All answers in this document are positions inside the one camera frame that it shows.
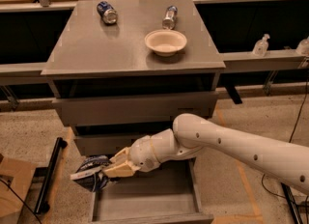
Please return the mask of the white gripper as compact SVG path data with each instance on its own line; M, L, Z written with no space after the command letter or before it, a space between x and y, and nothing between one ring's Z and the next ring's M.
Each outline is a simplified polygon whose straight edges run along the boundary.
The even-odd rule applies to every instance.
M151 172L160 166L152 137L149 135L137 139L130 148L121 149L110 161L113 165L102 169L109 178L132 177L136 171Z

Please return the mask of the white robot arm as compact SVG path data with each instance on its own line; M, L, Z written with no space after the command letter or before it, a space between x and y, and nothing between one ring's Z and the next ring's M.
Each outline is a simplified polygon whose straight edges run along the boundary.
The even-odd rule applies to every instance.
M186 160L209 147L309 194L309 148L216 125L181 114L171 128L137 139L103 169L109 178L150 172L169 160Z

